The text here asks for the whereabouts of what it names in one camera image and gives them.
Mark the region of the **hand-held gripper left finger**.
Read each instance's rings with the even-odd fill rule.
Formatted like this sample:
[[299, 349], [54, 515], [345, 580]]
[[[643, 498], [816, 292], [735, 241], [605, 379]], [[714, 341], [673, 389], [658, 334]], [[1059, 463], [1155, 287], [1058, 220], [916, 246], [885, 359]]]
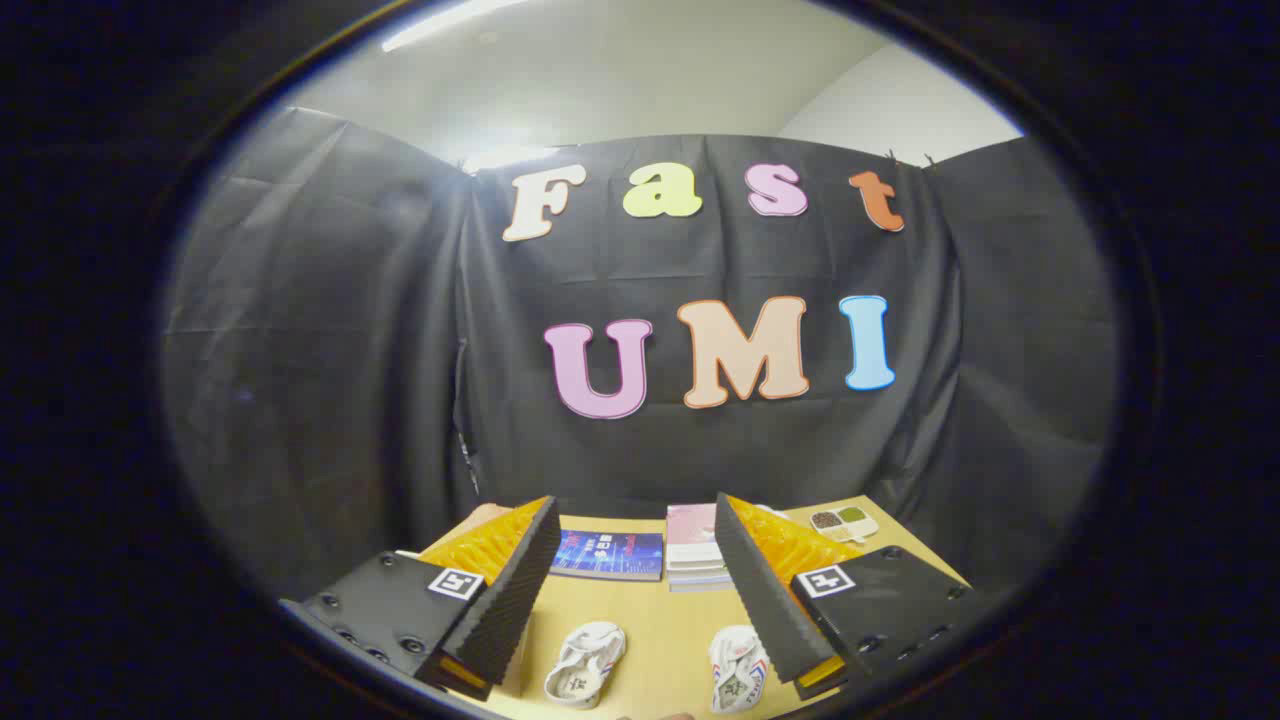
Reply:
[[384, 551], [282, 611], [399, 691], [485, 701], [503, 683], [561, 537], [544, 496], [440, 546]]

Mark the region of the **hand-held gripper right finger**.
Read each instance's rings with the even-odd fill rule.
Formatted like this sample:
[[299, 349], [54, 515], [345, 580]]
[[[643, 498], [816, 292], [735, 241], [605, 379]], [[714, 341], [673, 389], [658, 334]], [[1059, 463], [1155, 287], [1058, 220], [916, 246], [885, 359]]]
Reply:
[[731, 495], [716, 543], [776, 674], [801, 700], [856, 702], [955, 653], [988, 600], [909, 550], [859, 552]]

